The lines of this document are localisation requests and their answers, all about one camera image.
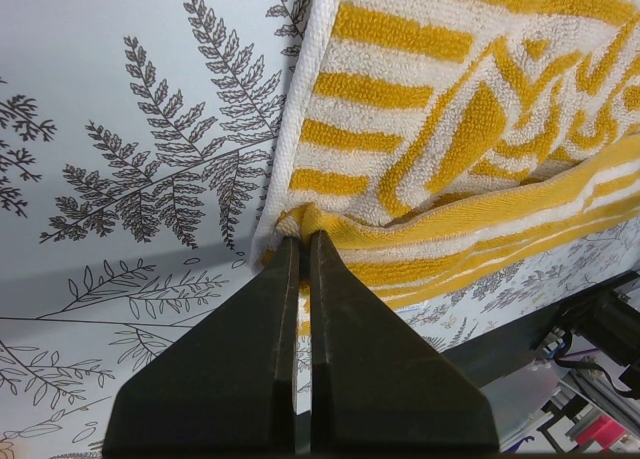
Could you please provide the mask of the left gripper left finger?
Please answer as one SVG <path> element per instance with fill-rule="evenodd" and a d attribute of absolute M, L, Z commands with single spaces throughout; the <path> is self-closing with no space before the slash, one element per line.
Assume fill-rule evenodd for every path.
<path fill-rule="evenodd" d="M 119 390 L 105 454 L 295 450 L 300 246 L 270 263 Z"/>

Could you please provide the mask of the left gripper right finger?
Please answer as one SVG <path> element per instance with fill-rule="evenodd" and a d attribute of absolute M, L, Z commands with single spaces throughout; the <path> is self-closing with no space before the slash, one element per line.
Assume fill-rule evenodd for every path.
<path fill-rule="evenodd" d="M 312 452 L 498 452 L 486 397 L 349 271 L 324 231 L 309 276 Z"/>

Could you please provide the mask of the yellow striped towel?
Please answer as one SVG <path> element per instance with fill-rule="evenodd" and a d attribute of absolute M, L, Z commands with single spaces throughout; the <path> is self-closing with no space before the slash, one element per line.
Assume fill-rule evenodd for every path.
<path fill-rule="evenodd" d="M 251 259 L 399 309 L 639 212 L 639 0 L 312 0 Z"/>

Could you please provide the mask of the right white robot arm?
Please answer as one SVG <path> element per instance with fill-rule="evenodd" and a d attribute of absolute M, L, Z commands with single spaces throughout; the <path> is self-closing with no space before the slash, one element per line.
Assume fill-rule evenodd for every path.
<path fill-rule="evenodd" d="M 624 368 L 619 380 L 625 385 L 614 391 L 621 397 L 639 398 L 639 311 L 628 302 L 627 293 L 639 284 L 633 270 L 621 273 L 580 291 L 559 303 L 547 335 L 538 342 L 543 357 L 568 369 L 593 370 L 612 378 L 597 363 L 573 360 L 573 339 L 581 336 Z"/>

